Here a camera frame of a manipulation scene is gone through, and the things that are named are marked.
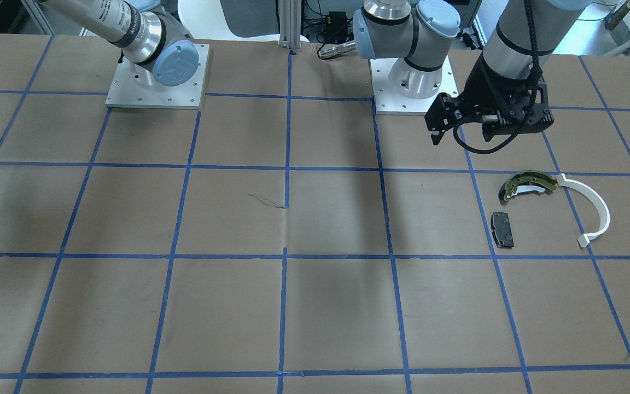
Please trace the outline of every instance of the blue joint cap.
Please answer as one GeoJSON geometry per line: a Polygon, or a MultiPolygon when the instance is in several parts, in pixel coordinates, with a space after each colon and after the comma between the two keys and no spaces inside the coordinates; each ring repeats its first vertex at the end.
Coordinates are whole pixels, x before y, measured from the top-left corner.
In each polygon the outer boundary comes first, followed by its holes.
{"type": "Polygon", "coordinates": [[[357,53],[364,59],[375,59],[376,53],[373,49],[373,42],[371,42],[371,34],[368,32],[366,18],[361,12],[361,10],[355,11],[353,18],[354,42],[357,43],[357,53]]]}
{"type": "Polygon", "coordinates": [[[178,40],[168,45],[155,60],[152,75],[165,86],[177,86],[196,74],[198,51],[189,40],[178,40]]]}
{"type": "Polygon", "coordinates": [[[125,0],[125,2],[137,8],[138,11],[142,13],[157,8],[158,5],[160,5],[160,0],[125,0]]]}

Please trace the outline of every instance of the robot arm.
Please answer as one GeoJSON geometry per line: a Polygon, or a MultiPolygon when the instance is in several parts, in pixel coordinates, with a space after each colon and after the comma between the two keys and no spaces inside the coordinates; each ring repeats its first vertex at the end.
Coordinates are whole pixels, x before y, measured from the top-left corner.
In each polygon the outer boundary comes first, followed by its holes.
{"type": "Polygon", "coordinates": [[[433,144],[453,129],[457,142],[476,154],[497,152],[518,134],[541,132],[553,124],[540,67],[548,60],[590,0],[510,0],[475,63],[463,92],[442,92],[425,122],[433,144]],[[493,149],[468,147],[458,137],[464,123],[482,123],[483,138],[510,135],[493,149]]]}
{"type": "Polygon", "coordinates": [[[160,8],[141,12],[123,0],[36,2],[122,48],[126,59],[148,70],[162,85],[180,85],[198,69],[198,52],[183,26],[160,8]]]}

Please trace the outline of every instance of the floor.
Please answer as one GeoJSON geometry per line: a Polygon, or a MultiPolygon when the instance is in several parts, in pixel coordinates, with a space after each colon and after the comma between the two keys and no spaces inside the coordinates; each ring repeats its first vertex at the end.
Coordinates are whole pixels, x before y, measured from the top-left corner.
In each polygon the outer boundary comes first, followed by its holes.
{"type": "Polygon", "coordinates": [[[357,57],[210,44],[200,112],[123,110],[114,47],[0,36],[0,392],[630,392],[630,58],[553,56],[556,124],[478,157],[375,115],[357,57]],[[501,205],[525,169],[610,229],[501,205]]]}

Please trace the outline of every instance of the black cable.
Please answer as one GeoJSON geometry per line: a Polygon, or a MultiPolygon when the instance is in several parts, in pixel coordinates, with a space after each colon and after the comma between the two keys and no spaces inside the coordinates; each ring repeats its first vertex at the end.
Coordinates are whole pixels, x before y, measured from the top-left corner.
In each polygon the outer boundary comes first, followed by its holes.
{"type": "Polygon", "coordinates": [[[276,2],[276,25],[277,25],[278,33],[280,33],[281,32],[281,16],[278,14],[278,0],[276,0],[275,2],[276,2]]]}
{"type": "Polygon", "coordinates": [[[500,145],[497,145],[496,147],[492,149],[475,149],[474,147],[471,147],[470,145],[463,142],[463,140],[460,139],[460,136],[458,135],[458,130],[464,123],[468,123],[468,121],[466,119],[462,119],[459,123],[457,123],[453,127],[453,139],[455,139],[456,142],[463,147],[463,149],[468,150],[468,152],[470,153],[493,154],[497,152],[498,150],[506,147],[510,142],[512,142],[512,140],[517,138],[517,135],[519,135],[522,132],[522,129],[527,125],[529,118],[532,117],[533,115],[533,107],[536,104],[536,95],[538,94],[538,82],[541,78],[542,71],[538,63],[538,44],[536,40],[536,26],[533,20],[532,5],[530,4],[530,0],[524,0],[524,10],[527,13],[527,23],[529,27],[529,40],[532,43],[532,70],[530,71],[529,77],[527,78],[527,82],[529,83],[529,89],[532,90],[532,94],[530,95],[530,99],[529,99],[529,105],[524,109],[524,117],[520,125],[517,127],[517,130],[515,130],[515,132],[513,132],[512,135],[510,135],[510,137],[507,138],[507,140],[505,140],[500,145]]]}

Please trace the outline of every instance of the metal mounting plate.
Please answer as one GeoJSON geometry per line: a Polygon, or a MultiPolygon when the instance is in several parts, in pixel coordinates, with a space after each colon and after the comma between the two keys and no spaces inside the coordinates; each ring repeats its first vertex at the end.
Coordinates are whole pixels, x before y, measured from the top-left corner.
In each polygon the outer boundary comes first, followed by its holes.
{"type": "Polygon", "coordinates": [[[187,82],[173,88],[159,84],[151,87],[143,85],[136,80],[131,62],[125,60],[120,63],[115,69],[113,82],[108,89],[107,107],[200,109],[210,45],[196,43],[194,46],[200,57],[198,70],[187,82]]]}
{"type": "MultiPolygon", "coordinates": [[[[393,89],[388,80],[390,69],[398,59],[373,59],[371,63],[371,81],[376,98],[376,112],[385,115],[425,115],[437,95],[428,99],[415,100],[405,97],[393,89]]],[[[453,79],[451,63],[444,60],[442,83],[437,92],[446,92],[452,97],[458,95],[456,81],[453,79]]]]}

